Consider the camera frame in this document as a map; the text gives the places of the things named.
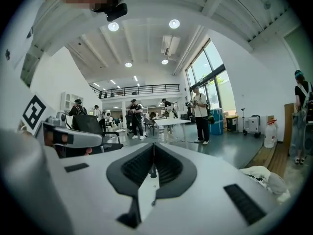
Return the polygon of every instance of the black strip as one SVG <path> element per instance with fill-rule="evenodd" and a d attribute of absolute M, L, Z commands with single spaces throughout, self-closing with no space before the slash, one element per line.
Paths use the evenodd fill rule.
<path fill-rule="evenodd" d="M 226 186 L 224 190 L 249 225 L 254 224 L 266 215 L 238 185 Z"/>
<path fill-rule="evenodd" d="M 75 165 L 66 166 L 66 167 L 64 167 L 64 169 L 65 169 L 65 171 L 67 171 L 67 173 L 69 173 L 69 172 L 73 172 L 73 171 L 76 171 L 76 170 L 81 170 L 81 169 L 84 169 L 84 168 L 87 168 L 87 167 L 89 167 L 88 164 L 81 163 L 81 164 L 75 164 Z"/>

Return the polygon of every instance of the desk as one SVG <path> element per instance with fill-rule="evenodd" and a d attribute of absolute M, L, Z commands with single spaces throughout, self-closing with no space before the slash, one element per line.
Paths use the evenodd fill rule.
<path fill-rule="evenodd" d="M 177 119 L 177 118 L 167 118 L 167 119 L 156 119 L 155 120 L 156 124 L 157 124 L 157 129 L 158 129 L 158 133 L 159 133 L 159 127 L 160 126 L 169 126 L 169 125 L 175 125 L 175 124 L 181 124 L 182 126 L 182 131 L 184 133 L 184 141 L 186 144 L 186 148 L 188 149 L 188 142 L 187 142 L 187 138 L 186 138 L 186 130 L 185 130 L 185 123 L 190 123 L 190 120 L 182 120 L 182 119 Z M 164 143 L 166 143 L 167 141 L 167 130 L 164 129 Z"/>

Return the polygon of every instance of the blue box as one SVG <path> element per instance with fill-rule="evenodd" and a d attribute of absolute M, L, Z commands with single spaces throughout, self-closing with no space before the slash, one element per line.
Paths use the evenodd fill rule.
<path fill-rule="evenodd" d="M 214 117 L 215 123 L 209 124 L 210 134 L 221 135 L 223 134 L 223 110 L 222 108 L 213 109 L 210 111 Z"/>

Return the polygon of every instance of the gray floor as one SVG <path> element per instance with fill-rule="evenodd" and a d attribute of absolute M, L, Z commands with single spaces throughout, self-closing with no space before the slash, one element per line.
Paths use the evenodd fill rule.
<path fill-rule="evenodd" d="M 291 196 L 297 194 L 301 190 L 307 176 L 312 170 L 313 157 L 308 156 L 303 165 L 295 164 L 293 159 L 289 157 L 284 174 L 284 180 Z"/>
<path fill-rule="evenodd" d="M 182 128 L 179 125 L 174 127 L 173 133 L 175 137 L 183 137 Z M 155 130 L 153 136 L 152 132 L 149 132 L 147 128 L 147 132 L 144 131 L 144 135 L 148 137 L 141 141 L 139 139 L 132 140 L 132 134 L 127 136 L 126 133 L 121 133 L 120 140 L 124 147 L 141 142 L 157 142 L 157 130 Z M 243 136 L 242 133 L 224 133 L 218 136 L 211 135 L 209 144 L 202 145 L 193 143 L 198 138 L 195 124 L 186 125 L 186 135 L 190 150 L 222 158 L 236 168 L 244 168 L 252 160 L 262 147 L 264 138 L 261 136 L 256 139 L 253 135 Z M 178 141 L 171 144 L 185 148 L 184 142 Z"/>

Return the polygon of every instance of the black metal railing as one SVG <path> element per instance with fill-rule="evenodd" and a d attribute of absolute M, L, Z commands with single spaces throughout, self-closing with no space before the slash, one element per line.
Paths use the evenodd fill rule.
<path fill-rule="evenodd" d="M 127 95 L 141 95 L 151 93 L 167 93 L 167 92 L 179 92 L 179 84 L 157 84 L 157 85 L 143 85 L 140 87 L 124 87 L 121 89 L 111 89 L 106 91 L 98 90 L 90 85 L 96 95 L 100 98 L 111 98 L 116 96 Z"/>

